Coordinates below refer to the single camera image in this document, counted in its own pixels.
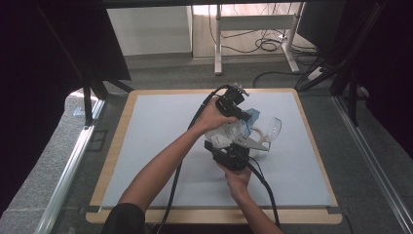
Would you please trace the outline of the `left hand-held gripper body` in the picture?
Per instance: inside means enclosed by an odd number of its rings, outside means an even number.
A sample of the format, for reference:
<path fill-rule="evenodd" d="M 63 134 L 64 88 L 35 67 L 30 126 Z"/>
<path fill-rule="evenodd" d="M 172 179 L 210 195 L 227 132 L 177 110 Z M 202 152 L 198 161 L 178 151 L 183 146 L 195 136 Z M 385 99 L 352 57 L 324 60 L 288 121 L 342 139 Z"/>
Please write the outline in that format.
<path fill-rule="evenodd" d="M 215 102 L 217 109 L 224 116 L 247 116 L 247 113 L 239 108 L 239 104 L 244 101 L 244 96 L 248 93 L 237 83 L 226 85 L 226 92 Z"/>

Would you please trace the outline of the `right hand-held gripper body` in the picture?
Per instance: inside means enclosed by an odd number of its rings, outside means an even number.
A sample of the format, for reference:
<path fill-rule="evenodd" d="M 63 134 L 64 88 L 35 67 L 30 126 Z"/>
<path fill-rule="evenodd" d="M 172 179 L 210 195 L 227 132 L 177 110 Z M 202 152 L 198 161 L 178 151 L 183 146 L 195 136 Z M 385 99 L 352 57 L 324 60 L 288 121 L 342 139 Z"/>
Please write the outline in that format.
<path fill-rule="evenodd" d="M 268 151 L 269 148 L 249 136 L 236 136 L 229 146 L 211 147 L 213 160 L 230 171 L 241 171 L 249 165 L 251 149 Z"/>

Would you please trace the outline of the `white and blue pouch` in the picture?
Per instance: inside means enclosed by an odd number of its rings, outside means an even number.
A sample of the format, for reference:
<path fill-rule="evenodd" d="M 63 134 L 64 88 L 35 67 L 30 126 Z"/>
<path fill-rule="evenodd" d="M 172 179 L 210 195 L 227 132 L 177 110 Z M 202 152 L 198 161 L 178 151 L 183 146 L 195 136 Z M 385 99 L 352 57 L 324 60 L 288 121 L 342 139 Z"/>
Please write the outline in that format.
<path fill-rule="evenodd" d="M 238 120 L 231 124 L 224 124 L 221 127 L 209 131 L 205 134 L 205 138 L 215 148 L 224 148 L 229 146 L 233 140 L 240 134 L 249 137 L 252 132 L 252 127 L 255 121 L 259 118 L 260 112 L 254 108 L 246 111 L 250 118 Z"/>

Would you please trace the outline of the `clear glass measuring pitcher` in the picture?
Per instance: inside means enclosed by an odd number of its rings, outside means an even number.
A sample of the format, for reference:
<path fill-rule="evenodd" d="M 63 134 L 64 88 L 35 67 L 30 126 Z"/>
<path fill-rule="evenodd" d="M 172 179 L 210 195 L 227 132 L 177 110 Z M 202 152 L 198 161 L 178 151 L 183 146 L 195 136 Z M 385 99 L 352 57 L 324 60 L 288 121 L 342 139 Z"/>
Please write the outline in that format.
<path fill-rule="evenodd" d="M 282 130 L 282 121 L 277 117 L 273 117 L 265 131 L 257 127 L 253 127 L 252 130 L 259 135 L 258 143 L 260 144 L 260 150 L 269 151 L 272 142 L 277 139 Z"/>

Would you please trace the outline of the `person's right hand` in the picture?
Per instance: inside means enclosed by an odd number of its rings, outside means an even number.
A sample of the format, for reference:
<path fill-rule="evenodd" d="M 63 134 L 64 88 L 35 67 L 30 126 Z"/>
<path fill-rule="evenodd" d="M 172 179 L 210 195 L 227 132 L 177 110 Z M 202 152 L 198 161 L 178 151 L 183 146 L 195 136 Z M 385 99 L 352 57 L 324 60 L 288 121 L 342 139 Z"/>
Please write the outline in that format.
<path fill-rule="evenodd" d="M 236 201 L 242 201 L 248 196 L 248 184 L 251 176 L 250 169 L 243 169 L 240 171 L 231 171 L 221 164 L 217 166 L 224 172 L 224 176 L 227 180 L 232 198 Z"/>

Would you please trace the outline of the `person's left hand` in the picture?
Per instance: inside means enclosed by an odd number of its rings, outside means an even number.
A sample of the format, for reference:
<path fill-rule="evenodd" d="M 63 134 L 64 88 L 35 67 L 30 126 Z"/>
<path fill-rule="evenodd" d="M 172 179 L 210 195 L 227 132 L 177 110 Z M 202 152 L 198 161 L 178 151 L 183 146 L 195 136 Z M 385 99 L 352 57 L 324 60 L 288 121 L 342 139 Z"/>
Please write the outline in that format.
<path fill-rule="evenodd" d="M 232 124 L 238 121 L 236 117 L 224 116 L 216 107 L 215 103 L 217 101 L 218 98 L 213 97 L 195 123 L 195 127 L 203 133 L 215 130 L 224 124 Z"/>

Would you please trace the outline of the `light grey table mat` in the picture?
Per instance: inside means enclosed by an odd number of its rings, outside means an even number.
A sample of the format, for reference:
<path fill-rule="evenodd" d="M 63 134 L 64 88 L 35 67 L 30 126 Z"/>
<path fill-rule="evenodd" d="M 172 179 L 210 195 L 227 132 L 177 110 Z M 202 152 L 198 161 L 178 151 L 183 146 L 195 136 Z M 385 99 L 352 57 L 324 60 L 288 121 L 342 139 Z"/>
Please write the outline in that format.
<path fill-rule="evenodd" d="M 135 175 L 162 149 L 184 131 L 206 98 L 204 94 L 145 95 L 133 103 L 128 128 L 116 168 L 102 201 L 104 208 L 114 207 Z M 254 108 L 260 115 L 254 126 L 263 133 L 270 121 L 282 121 L 281 132 L 272 140 L 268 152 L 258 152 L 260 165 L 280 208 L 328 207 L 332 198 L 321 173 L 316 150 L 310 140 L 295 94 L 289 92 L 252 93 L 240 108 Z M 197 140 L 183 161 L 173 198 L 177 208 L 229 208 L 236 203 L 222 170 Z"/>

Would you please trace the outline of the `white power strip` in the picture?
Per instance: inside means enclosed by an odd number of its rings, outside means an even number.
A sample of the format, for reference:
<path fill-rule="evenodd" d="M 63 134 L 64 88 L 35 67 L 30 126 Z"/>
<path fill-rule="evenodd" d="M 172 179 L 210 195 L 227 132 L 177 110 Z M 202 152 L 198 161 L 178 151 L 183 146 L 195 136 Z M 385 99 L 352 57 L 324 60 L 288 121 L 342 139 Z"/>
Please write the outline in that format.
<path fill-rule="evenodd" d="M 323 68 L 319 66 L 308 75 L 307 79 L 310 81 L 313 81 L 314 79 L 318 78 L 322 73 L 323 73 Z"/>

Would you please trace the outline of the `person's black sleeve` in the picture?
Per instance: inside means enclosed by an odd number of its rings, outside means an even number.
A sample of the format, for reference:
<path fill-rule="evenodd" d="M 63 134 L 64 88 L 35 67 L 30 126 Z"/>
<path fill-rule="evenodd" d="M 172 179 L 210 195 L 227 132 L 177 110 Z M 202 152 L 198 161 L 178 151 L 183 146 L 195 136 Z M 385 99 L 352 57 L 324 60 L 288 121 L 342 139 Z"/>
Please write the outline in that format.
<path fill-rule="evenodd" d="M 115 206 L 100 234 L 145 234 L 145 213 L 135 204 Z"/>

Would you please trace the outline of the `black metal stand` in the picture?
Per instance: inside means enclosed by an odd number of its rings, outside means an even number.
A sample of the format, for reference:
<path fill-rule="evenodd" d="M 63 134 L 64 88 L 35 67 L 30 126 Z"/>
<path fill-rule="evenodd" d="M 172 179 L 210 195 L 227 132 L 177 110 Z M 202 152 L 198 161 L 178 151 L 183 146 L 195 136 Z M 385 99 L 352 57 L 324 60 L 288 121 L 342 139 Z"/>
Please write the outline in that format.
<path fill-rule="evenodd" d="M 374 0 L 374 3 L 368 9 L 366 16 L 362 20 L 362 25 L 359 28 L 352 47 L 337 66 L 322 73 L 319 77 L 307 84 L 302 85 L 301 82 L 298 82 L 294 87 L 297 92 L 307 91 L 327 78 L 335 75 L 336 78 L 330 86 L 329 91 L 333 96 L 340 96 L 346 88 L 349 88 L 348 117 L 356 127 L 358 126 L 356 58 L 361 47 L 365 44 L 366 38 L 373 28 L 373 25 L 383 12 L 387 2 L 388 0 Z"/>
<path fill-rule="evenodd" d="M 99 100 L 106 100 L 108 97 L 108 91 L 100 79 L 90 79 L 83 81 L 84 92 L 84 107 L 85 107 L 85 126 L 90 126 L 93 121 L 93 107 L 92 107 L 92 94 L 95 94 Z"/>

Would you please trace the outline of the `dark curtain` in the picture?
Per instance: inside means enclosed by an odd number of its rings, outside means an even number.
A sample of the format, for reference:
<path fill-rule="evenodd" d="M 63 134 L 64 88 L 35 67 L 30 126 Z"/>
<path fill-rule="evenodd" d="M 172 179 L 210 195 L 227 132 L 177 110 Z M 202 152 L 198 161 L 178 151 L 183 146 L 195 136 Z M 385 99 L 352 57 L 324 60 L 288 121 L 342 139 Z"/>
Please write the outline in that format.
<path fill-rule="evenodd" d="M 369 93 L 367 108 L 413 158 L 413 0 L 347 0 L 337 37 L 365 24 L 376 9 L 371 29 L 356 31 L 365 39 L 333 88 L 355 76 Z"/>
<path fill-rule="evenodd" d="M 36 165 L 66 98 L 130 75 L 97 0 L 0 0 L 0 215 Z"/>

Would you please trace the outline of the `white metal desk frame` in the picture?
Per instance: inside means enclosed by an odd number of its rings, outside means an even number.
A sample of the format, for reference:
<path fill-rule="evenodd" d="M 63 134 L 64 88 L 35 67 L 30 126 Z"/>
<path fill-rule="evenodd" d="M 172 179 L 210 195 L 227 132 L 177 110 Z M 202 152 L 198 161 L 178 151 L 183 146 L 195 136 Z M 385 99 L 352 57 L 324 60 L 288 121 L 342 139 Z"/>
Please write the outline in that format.
<path fill-rule="evenodd" d="M 298 9 L 293 15 L 267 15 L 267 16 L 230 16 L 222 17 L 220 5 L 217 6 L 215 17 L 216 35 L 214 50 L 214 74 L 222 74 L 222 52 L 221 35 L 222 31 L 237 30 L 267 30 L 267 29 L 286 29 L 288 30 L 287 40 L 282 43 L 282 51 L 289 64 L 291 72 L 298 74 L 299 67 L 291 52 L 292 42 L 296 33 L 298 22 L 301 17 L 304 3 L 298 5 Z"/>

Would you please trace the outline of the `aluminium floor rail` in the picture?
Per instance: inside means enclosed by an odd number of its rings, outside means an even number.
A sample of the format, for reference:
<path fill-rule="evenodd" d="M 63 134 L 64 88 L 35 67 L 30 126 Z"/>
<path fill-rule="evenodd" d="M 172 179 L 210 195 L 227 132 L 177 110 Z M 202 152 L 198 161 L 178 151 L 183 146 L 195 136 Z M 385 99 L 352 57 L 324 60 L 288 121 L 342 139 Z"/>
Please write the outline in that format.
<path fill-rule="evenodd" d="M 403 233 L 413 234 L 413 216 L 411 215 L 401 196 L 395 190 L 391 181 L 387 177 L 385 171 L 377 160 L 360 128 L 357 127 L 348 116 L 348 108 L 345 102 L 341 97 L 332 97 L 332 100 L 337 107 L 352 138 L 354 139 L 357 148 L 362 155 L 362 158 L 366 162 L 367 167 L 375 178 L 382 194 L 384 195 L 392 212 L 394 213 L 397 222 L 401 226 Z"/>
<path fill-rule="evenodd" d="M 84 152 L 94 132 L 95 122 L 100 115 L 105 101 L 98 99 L 92 108 L 92 121 L 84 127 L 77 138 L 76 144 L 65 165 L 65 168 L 56 185 L 56 189 L 36 227 L 34 234 L 51 234 L 56 223 L 60 209 L 70 189 L 71 183 L 76 175 L 82 161 Z"/>

